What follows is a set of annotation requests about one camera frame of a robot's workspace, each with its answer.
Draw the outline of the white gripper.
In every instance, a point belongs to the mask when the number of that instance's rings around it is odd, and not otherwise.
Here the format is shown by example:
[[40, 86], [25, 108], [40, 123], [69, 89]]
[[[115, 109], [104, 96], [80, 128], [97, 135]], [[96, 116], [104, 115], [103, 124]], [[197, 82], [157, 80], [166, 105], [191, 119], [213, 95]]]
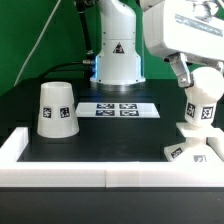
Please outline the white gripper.
[[224, 61], [224, 19], [215, 16], [218, 1], [139, 0], [146, 47], [165, 58], [181, 88], [194, 83], [186, 55]]

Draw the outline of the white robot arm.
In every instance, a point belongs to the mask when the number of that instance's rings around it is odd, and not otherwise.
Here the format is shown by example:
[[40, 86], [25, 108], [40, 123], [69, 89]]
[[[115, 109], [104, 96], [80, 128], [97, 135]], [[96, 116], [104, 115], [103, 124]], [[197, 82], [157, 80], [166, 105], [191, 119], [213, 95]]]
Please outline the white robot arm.
[[[119, 0], [74, 0], [74, 4], [81, 20], [88, 8], [96, 5], [100, 10], [100, 53], [93, 55], [91, 45], [86, 45], [96, 66], [91, 83], [121, 89], [143, 83], [134, 10]], [[136, 0], [136, 4], [142, 11], [147, 50], [170, 64], [180, 87], [194, 85], [190, 63], [223, 69], [219, 48], [224, 44], [224, 19], [216, 13], [224, 9], [224, 0]]]

